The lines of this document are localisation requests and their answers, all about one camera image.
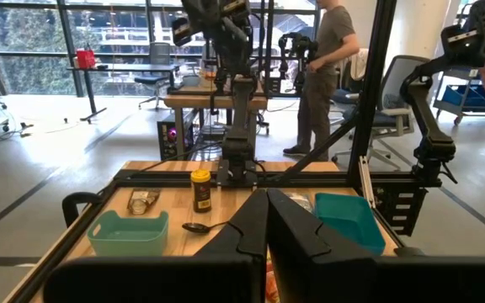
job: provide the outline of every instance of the teal plastic bin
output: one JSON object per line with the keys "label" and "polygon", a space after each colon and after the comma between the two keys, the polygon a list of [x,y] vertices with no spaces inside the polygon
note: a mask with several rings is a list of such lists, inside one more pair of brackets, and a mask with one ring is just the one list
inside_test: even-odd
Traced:
{"label": "teal plastic bin", "polygon": [[158,218],[121,218],[109,210],[89,227],[88,238],[97,256],[161,256],[168,240],[168,213],[163,211]]}
{"label": "teal plastic bin", "polygon": [[342,194],[316,194],[316,216],[375,255],[383,253],[385,239],[366,199]]}

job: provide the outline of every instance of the gray t-shirt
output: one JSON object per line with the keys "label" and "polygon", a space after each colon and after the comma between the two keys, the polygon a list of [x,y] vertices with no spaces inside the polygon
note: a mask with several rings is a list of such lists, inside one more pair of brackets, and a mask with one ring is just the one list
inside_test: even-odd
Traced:
{"label": "gray t-shirt", "polygon": [[[337,51],[344,44],[345,36],[354,34],[351,16],[345,7],[338,6],[323,15],[321,25],[317,31],[317,57],[325,56]],[[320,68],[318,73],[334,74],[336,63],[328,63]]]}

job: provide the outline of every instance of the wooden tabletop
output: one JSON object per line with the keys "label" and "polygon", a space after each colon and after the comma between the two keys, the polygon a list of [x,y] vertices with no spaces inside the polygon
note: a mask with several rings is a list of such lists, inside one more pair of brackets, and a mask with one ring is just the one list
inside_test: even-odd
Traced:
{"label": "wooden tabletop", "polygon": [[[127,162],[123,169],[139,170],[151,166],[155,162]],[[265,162],[264,166],[270,172],[283,172],[292,166],[293,162]],[[195,169],[203,168],[215,171],[216,162],[166,162],[163,165],[153,168],[153,171],[183,171],[191,172]],[[332,162],[314,162],[311,163],[305,172],[335,172],[338,171],[336,165]],[[193,195],[190,189],[161,189],[157,203],[145,215],[130,215],[126,209],[127,203],[131,198],[133,189],[119,189],[112,196],[109,203],[106,204],[101,214],[107,210],[115,210],[121,217],[158,217],[161,211],[167,211],[168,220],[168,245],[164,249],[165,256],[191,256],[200,250],[212,237],[214,237],[221,228],[213,229],[207,235],[196,235],[184,230],[181,226],[185,222],[199,222],[205,225],[213,225],[223,221],[229,221],[243,205],[246,199],[252,193],[251,189],[212,189],[211,203],[212,210],[205,214],[198,214],[193,211]],[[285,193],[306,194],[315,203],[316,193],[330,194],[348,194],[356,195],[353,189],[282,189]],[[386,248],[383,255],[395,255],[393,249],[397,247],[390,235],[379,225],[381,234],[386,242]],[[72,250],[67,254],[63,262],[81,257],[95,256],[87,235],[82,235],[80,240],[74,245]],[[39,291],[32,300],[36,303],[42,302],[42,293]]]}
{"label": "wooden tabletop", "polygon": [[111,64],[105,69],[68,67],[67,70],[88,72],[171,72],[179,68],[179,64]]}
{"label": "wooden tabletop", "polygon": [[[207,87],[181,87],[179,91],[183,92],[205,92],[213,93],[216,87],[211,84],[210,88]],[[208,95],[183,95],[183,94],[169,94],[164,99],[166,106],[170,108],[192,108],[192,109],[208,109],[211,106],[211,97]],[[215,108],[217,109],[232,109],[233,100],[230,96],[216,96],[215,97]],[[250,110],[260,110],[267,109],[267,98],[266,97],[254,97],[248,104],[248,109]]]}

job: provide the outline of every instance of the black shoe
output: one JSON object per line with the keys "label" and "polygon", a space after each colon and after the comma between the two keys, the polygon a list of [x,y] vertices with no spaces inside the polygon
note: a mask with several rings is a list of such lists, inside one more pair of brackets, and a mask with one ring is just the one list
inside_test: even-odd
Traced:
{"label": "black shoe", "polygon": [[286,156],[302,156],[304,157],[309,151],[303,151],[299,146],[293,146],[292,148],[284,149],[284,155]]}

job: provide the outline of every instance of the gray pants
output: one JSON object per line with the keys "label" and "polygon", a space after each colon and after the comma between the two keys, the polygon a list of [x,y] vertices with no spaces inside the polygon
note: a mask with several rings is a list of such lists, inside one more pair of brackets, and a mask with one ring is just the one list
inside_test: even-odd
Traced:
{"label": "gray pants", "polygon": [[[330,98],[336,89],[336,76],[320,73],[308,73],[302,89],[299,104],[297,145],[304,152],[309,152],[312,132],[316,134],[314,148],[325,142],[330,136]],[[328,161],[328,152],[317,159]]]}

